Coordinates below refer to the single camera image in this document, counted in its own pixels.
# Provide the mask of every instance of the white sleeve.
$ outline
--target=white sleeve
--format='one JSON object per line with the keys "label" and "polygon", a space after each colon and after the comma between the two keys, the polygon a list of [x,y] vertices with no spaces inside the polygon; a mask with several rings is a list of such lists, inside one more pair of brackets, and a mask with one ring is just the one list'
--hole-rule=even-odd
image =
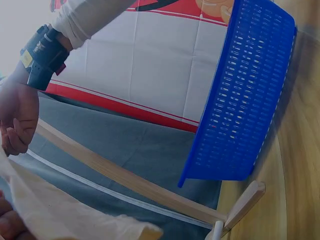
{"label": "white sleeve", "polygon": [[136,0],[68,0],[52,27],[67,37],[74,49],[110,23]]}

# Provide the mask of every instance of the gray fabric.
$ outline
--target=gray fabric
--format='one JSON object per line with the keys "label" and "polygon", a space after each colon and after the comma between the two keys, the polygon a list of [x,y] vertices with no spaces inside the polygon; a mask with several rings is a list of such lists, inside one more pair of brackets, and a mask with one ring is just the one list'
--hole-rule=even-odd
{"label": "gray fabric", "polygon": [[[193,133],[80,108],[47,98],[40,98],[40,117],[70,138],[119,166],[181,196],[216,208],[221,182],[188,179],[183,188],[177,187],[192,146]],[[158,205],[95,172],[37,134],[29,149],[44,159],[101,186]],[[95,209],[110,215],[126,214],[140,221],[158,225],[165,232],[163,240],[204,239],[208,233],[207,229],[150,212],[91,189],[28,155],[17,159],[20,158],[25,158],[23,164],[33,172]]]}

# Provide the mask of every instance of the white rod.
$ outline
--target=white rod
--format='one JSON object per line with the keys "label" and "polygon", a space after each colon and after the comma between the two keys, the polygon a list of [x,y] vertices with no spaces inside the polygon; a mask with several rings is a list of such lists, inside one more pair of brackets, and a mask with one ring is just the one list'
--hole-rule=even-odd
{"label": "white rod", "polygon": [[223,228],[224,228],[223,221],[215,222],[212,240],[220,240]]}

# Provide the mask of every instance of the wooden stick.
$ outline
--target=wooden stick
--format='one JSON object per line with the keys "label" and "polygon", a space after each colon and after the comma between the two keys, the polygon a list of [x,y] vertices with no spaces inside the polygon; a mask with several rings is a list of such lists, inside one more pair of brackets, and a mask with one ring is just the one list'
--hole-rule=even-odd
{"label": "wooden stick", "polygon": [[225,228],[233,228],[265,194],[265,191],[266,187],[263,182],[251,182],[229,212]]}
{"label": "wooden stick", "polygon": [[41,119],[38,121],[36,132],[90,168],[159,204],[209,224],[227,220],[225,214],[177,195],[116,165]]}

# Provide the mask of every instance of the wooden surface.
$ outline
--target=wooden surface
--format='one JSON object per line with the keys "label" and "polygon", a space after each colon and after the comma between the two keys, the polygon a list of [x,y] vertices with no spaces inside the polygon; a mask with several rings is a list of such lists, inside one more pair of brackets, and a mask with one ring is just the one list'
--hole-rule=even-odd
{"label": "wooden surface", "polygon": [[251,182],[231,208],[224,227],[232,229],[260,200],[265,191],[266,186],[263,182]]}
{"label": "wooden surface", "polygon": [[[275,0],[299,30],[282,97],[251,180],[266,192],[224,240],[320,239],[320,1]],[[227,213],[247,182],[223,182]]]}
{"label": "wooden surface", "polygon": [[136,193],[192,218],[213,224],[227,215],[164,189],[87,149],[39,119],[36,132],[90,168]]}

